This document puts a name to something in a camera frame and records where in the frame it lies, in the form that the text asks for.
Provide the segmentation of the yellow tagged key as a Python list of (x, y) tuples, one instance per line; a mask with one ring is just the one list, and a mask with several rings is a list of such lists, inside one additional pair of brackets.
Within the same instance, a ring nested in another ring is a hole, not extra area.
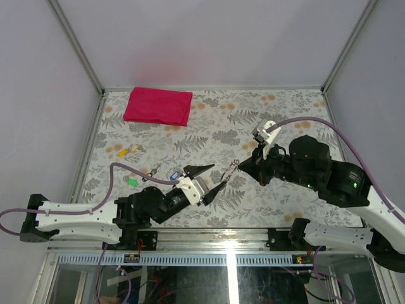
[(128, 153), (127, 149), (123, 149), (118, 153), (118, 157), (124, 157)]
[(139, 145), (138, 145), (138, 144), (134, 144), (134, 145), (129, 149), (129, 153), (135, 153), (138, 149), (139, 149)]

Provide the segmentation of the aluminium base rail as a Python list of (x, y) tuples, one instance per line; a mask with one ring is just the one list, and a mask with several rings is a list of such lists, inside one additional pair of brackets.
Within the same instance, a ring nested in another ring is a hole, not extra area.
[(228, 248), (241, 252), (292, 251), (288, 228), (264, 229), (196, 229), (196, 228), (152, 228), (139, 231), (126, 239), (122, 246), (111, 245), (110, 251), (137, 251), (156, 253), (219, 253)]

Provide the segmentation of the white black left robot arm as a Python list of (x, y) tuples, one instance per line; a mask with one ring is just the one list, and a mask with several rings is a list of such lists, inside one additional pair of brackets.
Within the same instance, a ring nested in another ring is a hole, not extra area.
[(131, 250), (139, 241), (137, 231), (150, 228), (153, 222), (162, 224), (189, 206), (207, 206), (215, 199), (227, 182), (223, 180), (209, 189), (200, 174), (211, 167), (187, 165), (178, 179), (165, 181), (172, 186), (167, 193), (149, 186), (127, 197), (106, 196), (98, 204), (55, 203), (41, 194), (33, 194), (28, 201), (20, 241), (88, 239)]

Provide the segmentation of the black tagged key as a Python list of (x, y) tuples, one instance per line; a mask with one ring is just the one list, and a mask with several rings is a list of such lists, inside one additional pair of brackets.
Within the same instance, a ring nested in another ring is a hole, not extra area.
[[(156, 175), (158, 169), (160, 168), (161, 164), (157, 164), (156, 166), (154, 166), (152, 169), (150, 169), (150, 171), (148, 171), (148, 173), (146, 173), (147, 176), (150, 177), (154, 177), (154, 175)], [(143, 177), (142, 178), (143, 182), (148, 181), (148, 178)]]

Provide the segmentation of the metal keyring with clips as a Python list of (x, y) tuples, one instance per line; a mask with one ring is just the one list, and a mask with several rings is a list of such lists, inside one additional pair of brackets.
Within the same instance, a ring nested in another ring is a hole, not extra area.
[(224, 182), (224, 181), (228, 182), (228, 181), (230, 180), (231, 176), (232, 176), (235, 172), (239, 171), (239, 163), (240, 163), (239, 160), (233, 160), (233, 161), (230, 163), (230, 165), (229, 165), (229, 166), (225, 169), (225, 171), (223, 172), (220, 181), (221, 181), (221, 182)]

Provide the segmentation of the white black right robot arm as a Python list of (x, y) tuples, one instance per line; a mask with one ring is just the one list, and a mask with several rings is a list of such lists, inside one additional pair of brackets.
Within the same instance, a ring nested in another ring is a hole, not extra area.
[(288, 233), (296, 250), (337, 248), (356, 251), (394, 272), (404, 272), (404, 226), (382, 201), (365, 171), (333, 160), (327, 144), (310, 136), (294, 139), (288, 149), (274, 145), (263, 153), (260, 144), (239, 164), (261, 186), (273, 179), (305, 187), (326, 203), (357, 214), (368, 228), (341, 228), (306, 218), (294, 220)]

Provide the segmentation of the green tagged key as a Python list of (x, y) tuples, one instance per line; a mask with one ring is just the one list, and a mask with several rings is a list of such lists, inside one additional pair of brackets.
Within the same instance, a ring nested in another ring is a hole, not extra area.
[(123, 180), (132, 187), (137, 187), (139, 185), (138, 181), (135, 179), (133, 175), (125, 175)]

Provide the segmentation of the folded pink cloth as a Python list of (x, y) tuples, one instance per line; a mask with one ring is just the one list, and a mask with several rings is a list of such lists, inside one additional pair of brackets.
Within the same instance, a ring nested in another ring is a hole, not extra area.
[(136, 87), (129, 95), (123, 120), (185, 127), (193, 93)]

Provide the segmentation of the blue tagged key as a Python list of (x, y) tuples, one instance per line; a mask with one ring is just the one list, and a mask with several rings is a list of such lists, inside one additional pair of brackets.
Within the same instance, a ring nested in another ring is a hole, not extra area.
[(180, 176), (181, 176), (181, 171), (175, 171), (174, 173), (171, 174), (170, 180), (176, 181)]

